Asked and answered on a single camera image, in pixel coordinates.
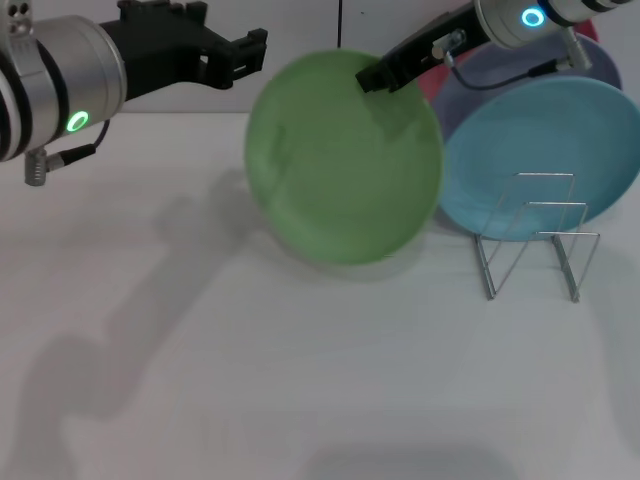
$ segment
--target cable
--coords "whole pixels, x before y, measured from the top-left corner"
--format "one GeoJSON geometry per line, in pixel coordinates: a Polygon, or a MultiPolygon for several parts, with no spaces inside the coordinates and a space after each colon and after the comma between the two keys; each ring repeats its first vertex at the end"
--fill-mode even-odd
{"type": "Polygon", "coordinates": [[[72,148],[70,150],[63,150],[62,152],[58,152],[55,155],[51,155],[49,157],[47,170],[49,172],[53,172],[54,170],[59,170],[60,168],[67,167],[72,163],[77,162],[78,160],[82,160],[83,158],[94,155],[98,150],[98,147],[104,141],[104,138],[107,136],[110,124],[110,120],[105,120],[104,125],[102,126],[102,130],[100,131],[100,135],[98,135],[98,138],[94,143],[88,143],[87,145],[82,145],[81,147],[72,148]]]}
{"type": "Polygon", "coordinates": [[[486,91],[506,87],[507,85],[526,80],[527,78],[536,78],[541,77],[542,75],[556,73],[559,68],[564,65],[565,62],[565,60],[549,60],[548,62],[541,63],[540,65],[529,69],[529,71],[527,71],[526,73],[516,75],[515,77],[508,78],[506,80],[503,80],[502,82],[494,83],[493,85],[472,85],[464,79],[458,68],[453,63],[452,59],[448,60],[447,65],[451,69],[451,73],[453,73],[453,75],[463,87],[468,88],[469,90],[486,91]]]}
{"type": "Polygon", "coordinates": [[[496,88],[506,87],[507,85],[511,85],[512,83],[520,82],[521,80],[529,78],[529,72],[527,72],[516,75],[515,77],[508,78],[507,80],[503,80],[502,82],[494,83],[493,85],[472,85],[464,79],[464,77],[458,70],[458,67],[451,67],[451,73],[453,73],[453,75],[458,79],[463,87],[468,88],[469,90],[479,91],[495,90],[496,88]]]}
{"type": "Polygon", "coordinates": [[[102,144],[104,137],[107,136],[107,132],[109,131],[109,125],[111,125],[111,120],[105,120],[102,130],[100,131],[100,135],[98,135],[98,139],[93,142],[94,147],[98,148],[102,144]]]}

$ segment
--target silver cylinder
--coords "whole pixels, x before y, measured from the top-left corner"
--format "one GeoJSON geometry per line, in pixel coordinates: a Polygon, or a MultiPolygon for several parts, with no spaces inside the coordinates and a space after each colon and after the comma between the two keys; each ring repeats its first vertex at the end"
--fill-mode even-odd
{"type": "Polygon", "coordinates": [[[127,98],[124,62],[102,27],[71,16],[38,22],[34,30],[66,84],[69,118],[65,134],[108,120],[120,111],[127,98]]]}
{"type": "Polygon", "coordinates": [[[22,136],[22,122],[13,88],[11,88],[11,84],[2,72],[0,72],[0,95],[2,95],[2,99],[7,108],[9,120],[9,138],[0,138],[2,142],[9,142],[6,153],[3,158],[0,158],[0,162],[4,162],[11,158],[18,149],[20,137],[22,136]]]}
{"type": "MultiPolygon", "coordinates": [[[[503,48],[519,48],[562,29],[531,0],[474,0],[473,3],[487,36],[503,48]]],[[[597,15],[582,0],[550,0],[550,5],[564,20],[572,23],[597,15]]]]}
{"type": "Polygon", "coordinates": [[[30,116],[34,119],[23,147],[27,150],[40,147],[49,142],[56,132],[59,105],[53,80],[40,57],[34,37],[31,0],[0,0],[0,53],[22,84],[30,116]]]}

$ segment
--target green plate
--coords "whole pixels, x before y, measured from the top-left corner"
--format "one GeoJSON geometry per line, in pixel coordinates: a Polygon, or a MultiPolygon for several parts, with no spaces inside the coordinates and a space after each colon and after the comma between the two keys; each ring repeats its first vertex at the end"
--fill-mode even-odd
{"type": "Polygon", "coordinates": [[[377,59],[336,50],[297,60],[264,89],[249,122],[253,195],[277,234],[318,262],[383,259],[435,212],[444,147],[416,85],[364,94],[377,59]]]}

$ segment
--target black stripe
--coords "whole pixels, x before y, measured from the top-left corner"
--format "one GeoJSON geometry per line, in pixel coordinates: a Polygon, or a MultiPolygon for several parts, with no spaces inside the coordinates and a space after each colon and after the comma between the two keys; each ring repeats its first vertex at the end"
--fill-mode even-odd
{"type": "Polygon", "coordinates": [[[599,4],[597,0],[582,0],[582,3],[585,7],[593,10],[594,12],[604,13],[609,10],[613,10],[613,7],[605,7],[604,5],[599,4]]]}
{"type": "Polygon", "coordinates": [[[343,0],[338,0],[338,48],[342,48],[342,13],[343,0]]]}
{"type": "Polygon", "coordinates": [[[58,96],[58,127],[56,128],[56,133],[54,133],[51,140],[49,140],[49,142],[52,142],[60,138],[67,127],[67,121],[69,121],[70,115],[69,91],[67,90],[67,84],[64,81],[62,72],[60,72],[60,68],[58,68],[58,64],[49,53],[49,50],[40,42],[38,42],[38,50],[40,51],[44,66],[47,67],[53,86],[56,89],[56,95],[58,96]]]}
{"type": "Polygon", "coordinates": [[[9,82],[9,86],[13,89],[13,95],[16,98],[16,106],[20,112],[22,133],[20,135],[18,149],[13,154],[14,157],[17,157],[24,152],[31,141],[31,135],[33,134],[33,114],[31,113],[31,105],[29,103],[27,91],[22,86],[18,72],[16,72],[13,65],[4,57],[4,55],[0,55],[0,71],[4,73],[4,76],[9,82]]]}
{"type": "Polygon", "coordinates": [[[538,0],[538,5],[540,5],[542,11],[547,17],[549,17],[549,20],[551,20],[553,23],[564,28],[573,27],[575,25],[574,22],[570,22],[569,20],[561,17],[560,14],[556,12],[555,9],[551,6],[549,0],[538,0]]]}
{"type": "Polygon", "coordinates": [[[11,119],[4,96],[0,95],[0,160],[7,156],[11,146],[11,119]]]}

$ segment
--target plate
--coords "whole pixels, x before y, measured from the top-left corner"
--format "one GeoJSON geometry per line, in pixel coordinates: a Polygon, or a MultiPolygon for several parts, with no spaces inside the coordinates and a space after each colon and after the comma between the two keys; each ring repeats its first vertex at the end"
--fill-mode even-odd
{"type": "Polygon", "coordinates": [[[434,213],[444,147],[416,85],[363,93],[376,57],[346,50],[303,57],[261,93],[245,164],[278,236],[304,257],[372,263],[393,254],[434,213]]]}
{"type": "MultiPolygon", "coordinates": [[[[451,76],[442,87],[433,108],[440,119],[442,133],[448,139],[473,112],[503,93],[541,79],[564,76],[593,78],[622,89],[620,73],[609,54],[596,42],[578,35],[593,67],[586,71],[567,70],[539,79],[524,80],[507,87],[488,91],[468,90],[451,76]]],[[[567,48],[560,35],[553,35],[517,50],[505,50],[496,45],[478,49],[460,65],[465,79],[475,85],[490,85],[511,78],[553,58],[567,56],[567,48]]]]}
{"type": "MultiPolygon", "coordinates": [[[[489,238],[524,241],[557,231],[563,209],[527,209],[524,202],[566,202],[564,177],[518,178],[516,173],[571,173],[570,200],[589,205],[587,220],[627,191],[640,170],[640,112],[620,90],[596,80],[557,77],[530,83],[492,100],[469,117],[447,143],[441,206],[453,221],[482,233],[510,185],[510,194],[485,231],[489,238]]],[[[581,208],[569,208],[563,230],[577,227],[581,208]]]]}

